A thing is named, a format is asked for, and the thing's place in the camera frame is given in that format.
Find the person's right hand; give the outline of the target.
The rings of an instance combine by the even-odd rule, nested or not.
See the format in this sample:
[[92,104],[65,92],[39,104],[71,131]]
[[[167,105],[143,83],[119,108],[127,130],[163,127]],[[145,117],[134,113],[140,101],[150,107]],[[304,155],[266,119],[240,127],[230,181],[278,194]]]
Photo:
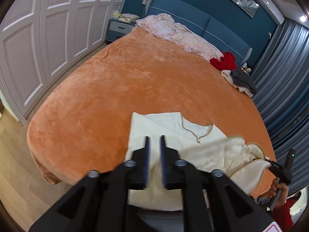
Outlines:
[[280,183],[278,179],[274,179],[270,189],[267,192],[267,197],[271,200],[270,210],[273,211],[275,208],[280,208],[286,203],[288,198],[289,188],[285,183]]

